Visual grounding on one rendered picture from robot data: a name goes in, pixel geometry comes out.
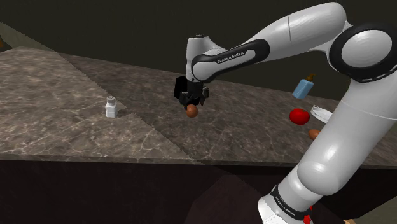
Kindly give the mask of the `white salt shaker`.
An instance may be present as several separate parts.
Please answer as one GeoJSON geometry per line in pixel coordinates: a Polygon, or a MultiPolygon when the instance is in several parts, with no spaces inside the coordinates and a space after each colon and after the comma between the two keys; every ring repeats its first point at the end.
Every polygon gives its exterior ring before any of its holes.
{"type": "Polygon", "coordinates": [[[106,117],[107,118],[116,118],[118,114],[117,101],[113,96],[109,96],[106,98],[106,117]]]}

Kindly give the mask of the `red tomato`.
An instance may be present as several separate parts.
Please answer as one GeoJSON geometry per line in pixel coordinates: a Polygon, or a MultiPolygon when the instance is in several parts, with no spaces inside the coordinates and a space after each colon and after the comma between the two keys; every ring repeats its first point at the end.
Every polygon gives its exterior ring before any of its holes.
{"type": "Polygon", "coordinates": [[[290,112],[289,119],[297,125],[305,125],[310,120],[310,114],[306,110],[296,108],[290,112]]]}

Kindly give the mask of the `blue soap dispenser bottle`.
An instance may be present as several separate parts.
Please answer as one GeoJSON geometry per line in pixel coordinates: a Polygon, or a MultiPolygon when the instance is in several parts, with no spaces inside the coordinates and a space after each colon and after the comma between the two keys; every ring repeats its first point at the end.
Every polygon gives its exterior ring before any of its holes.
{"type": "Polygon", "coordinates": [[[310,74],[305,79],[301,79],[293,92],[293,96],[297,99],[304,99],[314,86],[313,79],[315,76],[315,74],[310,74]]]}

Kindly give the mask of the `dark robot stand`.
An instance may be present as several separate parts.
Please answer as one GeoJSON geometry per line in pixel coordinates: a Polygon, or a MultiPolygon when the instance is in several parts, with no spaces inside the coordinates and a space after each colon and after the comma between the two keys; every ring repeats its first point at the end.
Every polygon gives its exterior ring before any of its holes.
{"type": "Polygon", "coordinates": [[[185,178],[185,207],[174,224],[262,224],[258,201],[282,179],[274,174],[185,178]]]}

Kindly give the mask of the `white plate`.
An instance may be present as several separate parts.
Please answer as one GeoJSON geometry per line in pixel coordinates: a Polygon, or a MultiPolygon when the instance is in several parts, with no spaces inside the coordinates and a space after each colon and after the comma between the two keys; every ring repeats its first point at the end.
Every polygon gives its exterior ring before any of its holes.
{"type": "Polygon", "coordinates": [[[313,115],[318,120],[322,121],[323,123],[327,123],[330,117],[332,116],[332,112],[320,108],[319,106],[313,105],[310,111],[311,115],[313,115]]]}

